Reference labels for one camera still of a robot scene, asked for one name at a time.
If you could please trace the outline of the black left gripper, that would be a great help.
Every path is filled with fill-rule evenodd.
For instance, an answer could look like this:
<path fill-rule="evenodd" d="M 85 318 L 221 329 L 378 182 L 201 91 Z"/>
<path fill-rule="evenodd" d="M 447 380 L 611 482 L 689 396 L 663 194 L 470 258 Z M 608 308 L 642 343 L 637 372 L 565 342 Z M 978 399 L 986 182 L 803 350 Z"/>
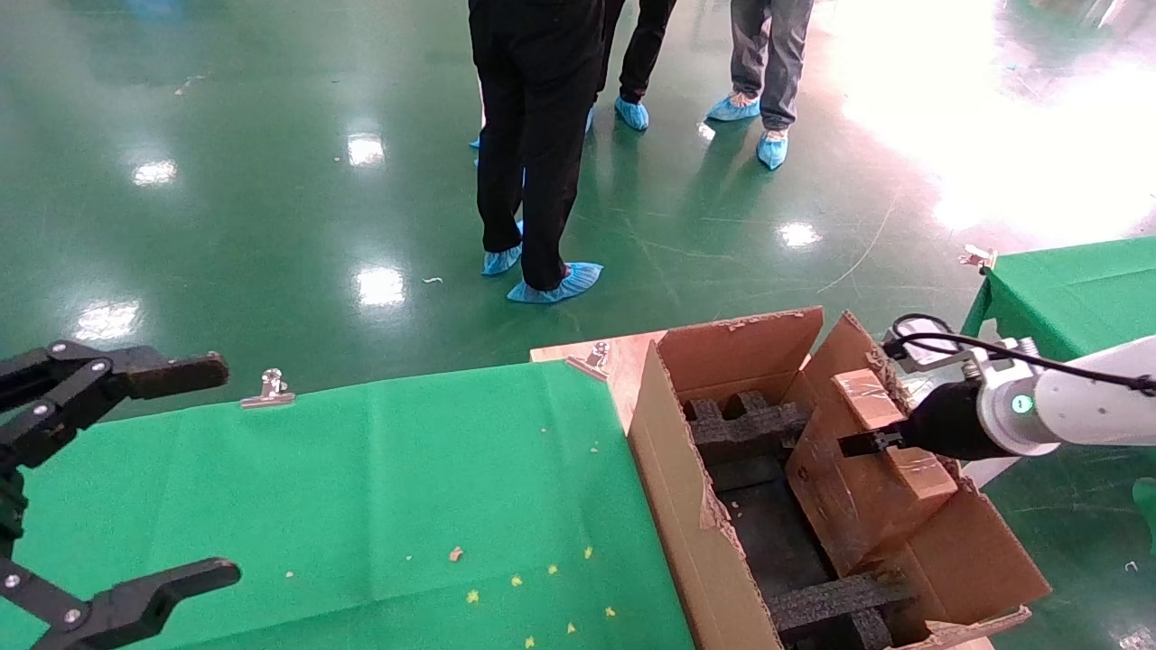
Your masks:
<path fill-rule="evenodd" d="M 227 382 L 227 359 L 215 350 L 169 359 L 147 346 L 98 350 L 54 341 L 3 359 L 1 412 L 8 420 L 1 428 L 1 593 L 47 625 L 34 649 L 133 645 L 161 634 L 181 601 L 242 579 L 234 562 L 208 557 L 120 581 L 84 600 L 13 561 L 15 542 L 24 535 L 28 505 L 18 468 L 38 468 L 125 400 L 191 394 Z"/>

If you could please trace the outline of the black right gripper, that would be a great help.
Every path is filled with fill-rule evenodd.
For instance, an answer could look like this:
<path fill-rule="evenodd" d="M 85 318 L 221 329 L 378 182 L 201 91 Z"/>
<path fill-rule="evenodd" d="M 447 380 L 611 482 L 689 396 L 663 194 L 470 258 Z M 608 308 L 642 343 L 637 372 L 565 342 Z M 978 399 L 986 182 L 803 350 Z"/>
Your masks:
<path fill-rule="evenodd" d="M 917 446 L 951 460 L 991 460 L 994 441 L 978 418 L 979 394 L 980 386 L 966 381 L 933 387 L 901 422 L 901 430 L 876 429 L 845 436 L 838 441 L 842 455 L 855 458 Z"/>

